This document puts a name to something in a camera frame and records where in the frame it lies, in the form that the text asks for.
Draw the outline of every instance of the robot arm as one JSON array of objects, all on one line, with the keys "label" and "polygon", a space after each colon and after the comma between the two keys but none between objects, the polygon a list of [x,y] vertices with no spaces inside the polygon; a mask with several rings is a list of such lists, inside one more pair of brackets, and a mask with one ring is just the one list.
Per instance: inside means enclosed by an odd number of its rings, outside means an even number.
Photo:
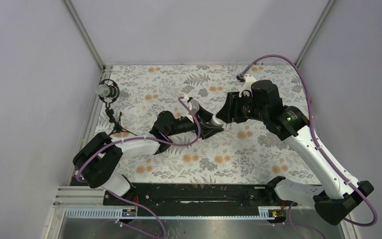
[{"label": "robot arm", "polygon": [[[194,120],[197,120],[201,129],[202,139],[222,132],[224,123],[258,120],[264,123],[269,132],[296,151],[322,184],[321,186],[305,185],[278,176],[266,185],[271,196],[315,208],[325,221],[332,225],[339,224],[363,199],[337,175],[325,160],[313,143],[308,127],[309,120],[298,108],[283,105],[275,84],[269,80],[256,81],[250,74],[245,74],[243,81],[245,83],[241,91],[227,93],[224,106],[215,115],[203,109],[193,98],[188,98],[188,108],[195,119],[191,115],[176,119],[171,112],[163,111],[158,115],[148,135],[134,141],[126,138],[116,145],[113,145],[109,135],[104,132],[99,133],[76,155],[73,163],[91,188],[103,187],[122,196],[129,190],[130,184],[123,175],[114,171],[121,157],[125,159],[166,151],[170,146],[167,142],[172,142],[168,136],[189,131],[197,132]],[[104,98],[109,99],[109,104],[113,102],[113,97],[117,98],[117,91],[111,90],[108,94],[111,92],[113,96],[105,95]],[[120,121],[115,122],[114,131],[118,132],[122,129]],[[159,141],[146,140],[146,137]],[[351,175],[322,142],[318,141],[321,148],[330,155],[331,161],[354,185],[358,186],[365,196],[374,190],[368,181],[359,181]],[[104,156],[91,159],[98,151],[104,153]]]},{"label": "robot arm", "polygon": [[[245,74],[243,81],[241,91],[228,93],[225,105],[213,115],[211,122],[222,126],[224,122],[262,121],[268,131],[298,153],[321,182],[321,186],[311,186],[279,176],[267,184],[267,188],[274,190],[272,195],[315,208],[325,221],[332,225],[339,224],[362,202],[361,197],[319,152],[311,137],[307,117],[298,108],[283,105],[275,84],[269,80],[256,81],[250,74]],[[331,161],[365,196],[374,190],[368,181],[360,182],[350,174],[316,138],[321,148],[330,155]]]}]

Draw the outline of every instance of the gray wall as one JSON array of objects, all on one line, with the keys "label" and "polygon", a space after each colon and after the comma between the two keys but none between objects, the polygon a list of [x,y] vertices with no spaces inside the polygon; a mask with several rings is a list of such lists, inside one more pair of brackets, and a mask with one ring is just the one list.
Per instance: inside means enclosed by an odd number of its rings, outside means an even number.
[{"label": "gray wall", "polygon": [[106,64],[296,60],[327,0],[73,0]]},{"label": "gray wall", "polygon": [[0,0],[0,239],[40,238],[98,76],[60,0]]},{"label": "gray wall", "polygon": [[[337,1],[302,65],[319,134],[360,180],[379,213],[363,239],[382,238],[382,1]],[[360,222],[372,218],[363,203]]]}]

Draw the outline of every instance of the purple cable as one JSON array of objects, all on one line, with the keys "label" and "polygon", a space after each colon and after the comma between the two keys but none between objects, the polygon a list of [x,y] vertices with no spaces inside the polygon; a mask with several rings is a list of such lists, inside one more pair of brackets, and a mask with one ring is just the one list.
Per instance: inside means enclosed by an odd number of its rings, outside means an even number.
[{"label": "purple cable", "polygon": [[[295,226],[303,226],[306,228],[313,229],[314,231],[318,232],[324,239],[326,239],[326,235],[322,231],[320,231],[317,227],[315,227],[313,225],[305,224],[305,223],[292,223],[292,224]],[[271,226],[271,227],[273,226],[273,224],[270,224],[270,223],[262,223],[262,224],[258,224],[258,225],[260,225],[260,226]],[[291,225],[291,224],[290,223],[275,223],[274,225],[276,227],[276,226],[287,226],[287,225]]]},{"label": "purple cable", "polygon": [[[292,208],[292,206],[294,205],[295,202],[292,202],[290,205],[289,205],[289,208],[287,209],[287,219],[289,220],[289,225],[293,228],[293,230],[296,232],[296,234],[298,234],[298,236],[302,239],[305,239],[305,237],[303,237],[295,228],[295,225],[300,225],[300,223],[294,223],[292,222],[292,218],[290,217],[290,210]],[[318,228],[316,228],[315,226],[312,226],[312,225],[309,225],[309,224],[304,224],[305,227],[308,227],[308,228],[312,228],[314,230],[316,230],[318,233],[320,233],[320,235],[326,239],[326,235],[324,235],[324,233],[322,233]]]},{"label": "purple cable", "polygon": [[200,135],[201,135],[201,128],[200,128],[200,124],[198,123],[198,120],[197,118],[195,117],[195,115],[192,113],[192,111],[185,105],[184,102],[182,102],[182,99],[184,99],[184,97],[179,97],[178,98],[178,101],[179,103],[181,103],[181,105],[188,111],[188,113],[192,116],[193,120],[194,120],[194,123],[197,125],[197,137],[195,137],[195,139],[191,142],[188,142],[188,143],[184,143],[184,144],[180,144],[180,143],[171,143],[169,141],[164,141],[164,140],[160,140],[158,138],[152,138],[152,137],[142,137],[142,136],[139,136],[139,137],[132,137],[132,138],[127,138],[127,139],[122,139],[122,140],[118,140],[118,141],[115,141],[115,142],[112,142],[112,143],[109,143],[107,145],[105,145],[104,147],[102,147],[101,149],[99,149],[96,153],[94,153],[89,159],[87,159],[87,161],[81,166],[81,168],[78,170],[78,173],[77,175],[75,176],[76,180],[79,181],[79,182],[85,182],[85,180],[81,179],[81,172],[84,170],[84,168],[96,157],[98,156],[100,153],[102,153],[103,151],[105,151],[107,148],[115,145],[115,144],[118,144],[118,143],[122,143],[122,142],[129,142],[129,141],[133,141],[133,140],[139,140],[139,139],[144,139],[144,140],[152,140],[152,141],[157,141],[157,142],[160,142],[160,143],[165,143],[165,144],[169,144],[169,145],[172,145],[172,146],[180,146],[180,147],[187,147],[187,146],[190,146],[190,145],[193,145],[195,142],[197,142],[197,140],[200,138]]},{"label": "purple cable", "polygon": [[[101,149],[99,149],[96,153],[94,153],[83,165],[82,167],[78,170],[78,173],[76,175],[76,179],[77,181],[79,182],[85,182],[85,180],[82,180],[80,178],[81,176],[81,173],[82,171],[84,170],[84,168],[96,157],[98,156],[100,153],[102,153],[103,151],[105,151],[107,148],[115,145],[115,144],[118,144],[118,143],[122,143],[122,142],[129,142],[129,141],[133,141],[133,140],[139,140],[139,139],[144,139],[144,140],[152,140],[152,141],[157,141],[157,142],[161,142],[161,143],[165,143],[165,144],[169,144],[169,145],[172,145],[172,146],[182,146],[182,147],[187,147],[187,146],[190,146],[192,144],[194,144],[195,142],[197,142],[197,140],[200,138],[200,135],[201,135],[201,128],[200,128],[200,124],[198,123],[198,120],[197,118],[195,117],[195,115],[192,113],[192,111],[185,105],[184,102],[182,102],[182,100],[184,99],[184,97],[179,97],[178,98],[178,101],[179,103],[188,111],[188,113],[192,116],[193,120],[194,120],[194,123],[197,125],[197,137],[189,142],[189,143],[185,143],[185,144],[179,144],[179,143],[171,143],[169,141],[164,141],[164,140],[160,140],[160,139],[157,139],[157,138],[152,138],[152,137],[133,137],[133,138],[127,138],[127,139],[124,139],[124,140],[118,140],[118,141],[115,141],[115,142],[112,142],[112,143],[109,143],[107,145],[105,145],[104,147],[102,147]],[[149,208],[147,208],[146,206],[144,205],[141,205],[141,204],[138,204],[138,203],[134,203],[134,202],[131,202],[129,200],[126,200],[118,195],[116,195],[115,193],[111,192],[108,190],[108,192],[110,192],[114,197],[124,201],[124,202],[127,202],[127,203],[130,203],[132,205],[135,205],[135,206],[139,206],[141,208],[144,208],[145,210],[147,210],[149,213],[151,213],[151,215],[153,215],[157,221],[160,223],[160,225],[162,226],[162,229],[163,229],[163,236],[162,237],[158,237],[158,236],[155,236],[155,235],[151,235],[141,229],[138,229],[136,227],[133,227],[131,225],[128,225],[128,224],[124,224],[126,227],[129,227],[131,229],[134,229],[134,230],[137,230],[143,234],[146,234],[150,237],[153,237],[153,238],[157,238],[157,239],[164,239],[166,237],[166,230],[165,230],[165,226],[163,225],[162,221],[157,217],[157,215],[151,211]]]},{"label": "purple cable", "polygon": [[307,99],[307,105],[308,105],[308,116],[309,116],[309,120],[310,120],[310,124],[309,124],[309,129],[310,129],[310,133],[311,133],[311,137],[314,141],[314,144],[315,146],[317,146],[318,150],[320,151],[320,153],[323,155],[323,157],[326,159],[326,161],[329,163],[329,165],[333,168],[333,170],[345,181],[346,184],[348,184],[355,192],[357,192],[360,197],[365,201],[365,203],[367,204],[367,206],[370,208],[371,212],[373,213],[373,220],[370,222],[370,223],[357,223],[357,222],[354,222],[352,220],[349,220],[347,218],[344,218],[345,221],[349,222],[349,223],[352,223],[354,225],[357,225],[357,226],[360,226],[360,227],[371,227],[373,226],[374,224],[376,224],[377,222],[377,219],[378,219],[378,215],[377,215],[377,211],[374,209],[372,203],[366,198],[366,196],[364,196],[364,194],[337,168],[337,166],[332,162],[332,160],[329,158],[329,156],[327,155],[327,153],[321,148],[320,146],[320,143],[318,142],[317,140],[317,137],[315,136],[315,129],[314,129],[314,115],[312,114],[312,110],[311,110],[311,101],[310,101],[310,96],[308,94],[308,89],[306,88],[305,86],[305,80],[304,78],[302,77],[302,74],[300,72],[300,70],[296,67],[296,65],[289,59],[287,59],[286,57],[284,56],[281,56],[281,55],[266,55],[266,56],[262,56],[260,58],[258,58],[257,60],[253,61],[253,63],[251,63],[250,65],[247,66],[247,68],[245,68],[245,70],[241,73],[241,75],[244,75],[245,73],[248,72],[248,70],[254,66],[257,62],[263,60],[263,59],[266,59],[266,58],[271,58],[271,57],[277,57],[277,58],[281,58],[285,61],[287,61],[295,70],[296,70],[296,73],[298,73],[298,76],[299,76],[299,79],[301,80],[301,83],[302,83],[302,88],[304,89],[304,92],[305,92],[305,97]]},{"label": "purple cable", "polygon": [[130,201],[130,200],[127,200],[127,199],[125,199],[125,198],[122,198],[122,197],[116,195],[115,193],[113,193],[113,192],[111,192],[111,191],[109,191],[109,190],[108,190],[108,192],[109,192],[110,194],[112,194],[114,197],[116,197],[117,199],[119,199],[119,200],[122,200],[122,201],[124,201],[124,202],[126,202],[126,203],[129,203],[129,204],[132,204],[132,205],[135,205],[135,206],[139,206],[139,207],[144,208],[145,210],[147,210],[147,212],[149,212],[151,215],[153,215],[153,216],[156,218],[156,220],[159,222],[159,224],[162,226],[163,236],[159,237],[159,236],[156,236],[156,235],[152,235],[152,234],[147,233],[147,232],[145,232],[145,231],[143,231],[143,230],[141,230],[141,229],[138,229],[138,228],[136,228],[136,227],[133,227],[133,226],[131,226],[130,224],[121,224],[122,226],[129,227],[129,228],[134,229],[134,230],[136,230],[136,231],[138,231],[138,232],[141,232],[142,234],[146,234],[146,235],[148,235],[149,237],[156,238],[156,239],[164,239],[164,238],[167,236],[167,234],[166,234],[166,229],[165,229],[165,226],[163,225],[163,222],[162,222],[162,221],[160,220],[160,218],[159,218],[153,211],[151,211],[148,207],[146,207],[146,206],[144,206],[144,205],[141,205],[141,204],[139,204],[139,203],[134,203],[134,202],[132,202],[132,201]]}]

